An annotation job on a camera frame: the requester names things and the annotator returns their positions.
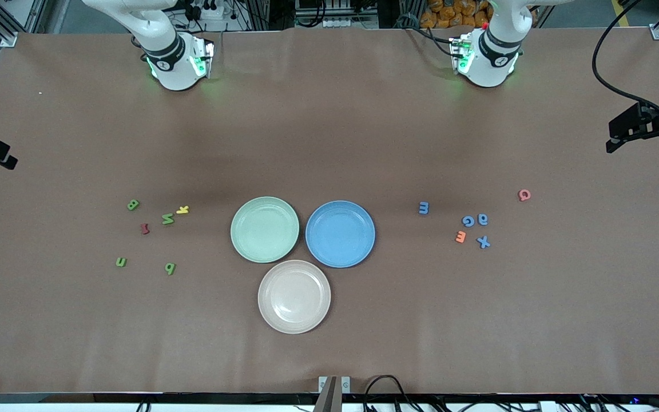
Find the orange fruit pile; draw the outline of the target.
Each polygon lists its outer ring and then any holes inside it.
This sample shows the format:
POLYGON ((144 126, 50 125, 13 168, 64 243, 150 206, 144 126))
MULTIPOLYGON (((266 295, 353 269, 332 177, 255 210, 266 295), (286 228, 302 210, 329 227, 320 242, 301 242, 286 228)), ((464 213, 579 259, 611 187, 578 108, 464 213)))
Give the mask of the orange fruit pile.
POLYGON ((426 0, 426 8, 419 17, 422 29, 487 26, 494 15, 488 0, 426 0))

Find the white power strip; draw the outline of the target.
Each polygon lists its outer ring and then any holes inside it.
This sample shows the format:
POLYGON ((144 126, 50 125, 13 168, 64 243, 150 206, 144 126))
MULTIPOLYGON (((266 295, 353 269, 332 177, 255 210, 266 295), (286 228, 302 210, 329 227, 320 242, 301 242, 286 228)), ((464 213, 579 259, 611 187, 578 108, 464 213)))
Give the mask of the white power strip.
POLYGON ((222 20, 223 0, 181 0, 188 21, 222 20))
POLYGON ((379 28, 379 22, 375 15, 353 15, 326 17, 321 23, 321 28, 325 29, 345 27, 377 30, 379 28))

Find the black table edge strip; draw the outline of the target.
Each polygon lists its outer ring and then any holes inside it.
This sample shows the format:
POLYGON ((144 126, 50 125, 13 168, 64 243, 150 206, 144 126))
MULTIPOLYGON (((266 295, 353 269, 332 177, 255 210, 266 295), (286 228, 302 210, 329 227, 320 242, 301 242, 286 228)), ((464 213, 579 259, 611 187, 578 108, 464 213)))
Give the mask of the black table edge strip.
MULTIPOLYGON (((223 404, 223 405, 310 405, 319 398, 312 392, 269 393, 269 392, 164 392, 164 393, 126 393, 126 392, 96 392, 96 393, 11 393, 0 394, 0 403, 37 403, 37 402, 102 402, 102 403, 136 403, 155 404, 223 404)), ((614 402, 632 409, 636 405, 652 405, 659 407, 659 394, 575 394, 575 393, 457 393, 457 394, 407 394, 391 393, 389 391, 369 394, 350 393, 343 396, 343 402, 361 404, 364 401, 403 403, 406 400, 421 403, 533 403, 536 401, 556 401, 559 403, 580 403, 586 399, 589 403, 614 402)))

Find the light green plate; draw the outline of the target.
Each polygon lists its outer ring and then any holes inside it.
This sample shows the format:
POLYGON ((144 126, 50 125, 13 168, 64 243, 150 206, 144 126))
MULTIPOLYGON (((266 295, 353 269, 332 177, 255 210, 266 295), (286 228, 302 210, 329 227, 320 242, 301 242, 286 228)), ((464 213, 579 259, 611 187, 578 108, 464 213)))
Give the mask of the light green plate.
POLYGON ((300 237, 300 219, 287 201, 257 197, 236 211, 230 237, 236 252, 246 260, 276 262, 295 248, 300 237))

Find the blue plate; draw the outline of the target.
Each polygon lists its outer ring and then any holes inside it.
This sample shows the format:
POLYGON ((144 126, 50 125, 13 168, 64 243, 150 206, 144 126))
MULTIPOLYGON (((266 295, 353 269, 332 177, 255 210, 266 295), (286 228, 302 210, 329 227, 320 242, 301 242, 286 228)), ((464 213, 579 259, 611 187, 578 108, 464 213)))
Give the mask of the blue plate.
POLYGON ((313 257, 330 268, 351 268, 365 260, 376 245, 376 226, 361 205, 338 199, 311 213, 304 240, 313 257))

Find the beige plate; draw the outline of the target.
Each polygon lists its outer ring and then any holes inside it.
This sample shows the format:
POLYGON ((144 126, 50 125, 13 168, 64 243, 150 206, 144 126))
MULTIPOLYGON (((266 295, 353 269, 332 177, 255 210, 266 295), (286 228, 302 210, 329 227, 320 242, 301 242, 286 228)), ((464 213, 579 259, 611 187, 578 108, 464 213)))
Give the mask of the beige plate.
POLYGON ((275 264, 258 290, 264 321, 283 334, 298 335, 315 329, 332 302, 330 283, 319 267, 304 260, 275 264))

